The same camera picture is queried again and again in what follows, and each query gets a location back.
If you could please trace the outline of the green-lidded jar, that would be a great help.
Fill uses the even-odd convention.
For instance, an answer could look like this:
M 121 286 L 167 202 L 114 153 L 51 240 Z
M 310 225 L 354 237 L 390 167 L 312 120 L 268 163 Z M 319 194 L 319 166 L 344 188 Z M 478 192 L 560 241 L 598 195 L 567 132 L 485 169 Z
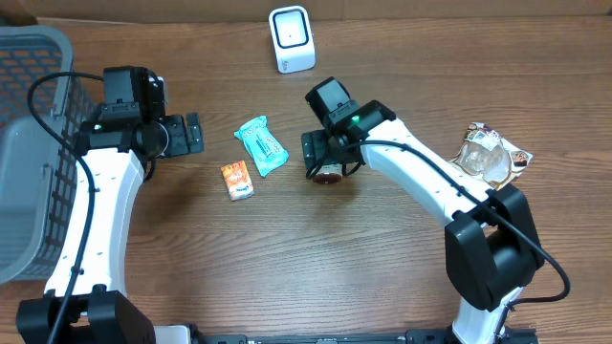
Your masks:
M 329 163 L 323 165 L 314 175 L 313 181 L 320 184 L 338 183 L 342 179 L 342 165 Z

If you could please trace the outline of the teal long snack packet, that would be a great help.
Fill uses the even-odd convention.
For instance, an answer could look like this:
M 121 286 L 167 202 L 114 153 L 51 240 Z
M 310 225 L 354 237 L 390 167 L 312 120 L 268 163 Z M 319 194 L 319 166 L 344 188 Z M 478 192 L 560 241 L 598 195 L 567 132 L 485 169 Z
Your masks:
M 247 121 L 234 136 L 243 142 L 263 178 L 289 159 L 288 151 L 270 132 L 266 116 Z

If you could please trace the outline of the orange small packet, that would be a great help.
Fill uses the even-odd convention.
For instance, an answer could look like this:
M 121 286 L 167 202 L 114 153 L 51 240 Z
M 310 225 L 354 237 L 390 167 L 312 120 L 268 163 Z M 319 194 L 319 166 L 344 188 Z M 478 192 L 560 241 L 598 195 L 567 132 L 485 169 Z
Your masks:
M 223 166 L 221 173 L 232 201 L 247 199 L 254 194 L 251 177 L 244 161 Z

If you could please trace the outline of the beige brown snack pouch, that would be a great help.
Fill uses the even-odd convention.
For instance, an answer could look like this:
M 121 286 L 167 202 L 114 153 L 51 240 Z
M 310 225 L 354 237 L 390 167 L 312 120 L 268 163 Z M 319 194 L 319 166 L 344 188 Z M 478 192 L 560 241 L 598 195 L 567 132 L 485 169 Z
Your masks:
M 517 179 L 533 155 L 504 139 L 482 122 L 472 122 L 458 154 L 448 162 L 476 180 L 499 190 Z

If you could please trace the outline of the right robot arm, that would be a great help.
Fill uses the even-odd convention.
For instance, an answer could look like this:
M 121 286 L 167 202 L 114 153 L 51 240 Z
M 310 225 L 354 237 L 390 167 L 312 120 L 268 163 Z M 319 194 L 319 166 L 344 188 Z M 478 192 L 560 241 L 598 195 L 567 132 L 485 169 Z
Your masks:
M 305 97 L 322 127 L 301 137 L 306 177 L 321 182 L 329 166 L 342 177 L 366 165 L 415 199 L 444 229 L 446 271 L 461 296 L 444 329 L 409 329 L 403 343 L 536 343 L 536 332 L 507 327 L 510 309 L 545 262 L 525 195 L 512 179 L 530 162 L 481 123 L 465 143 L 498 156 L 500 167 L 468 169 L 467 150 L 446 161 L 421 143 L 377 100 L 359 105 L 329 77 Z

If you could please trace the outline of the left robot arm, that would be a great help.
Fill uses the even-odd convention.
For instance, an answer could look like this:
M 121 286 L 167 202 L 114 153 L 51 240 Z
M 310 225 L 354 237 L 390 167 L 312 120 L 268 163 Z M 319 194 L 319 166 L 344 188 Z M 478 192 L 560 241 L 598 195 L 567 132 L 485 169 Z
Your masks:
M 34 120 L 76 161 L 76 194 L 66 238 L 45 292 L 20 303 L 16 328 L 26 343 L 200 343 L 193 324 L 155 326 L 126 296 L 124 261 L 133 205 L 159 159 L 201 153 L 196 113 L 165 112 L 165 83 L 152 70 L 104 70 L 104 101 L 65 140 L 37 113 Z

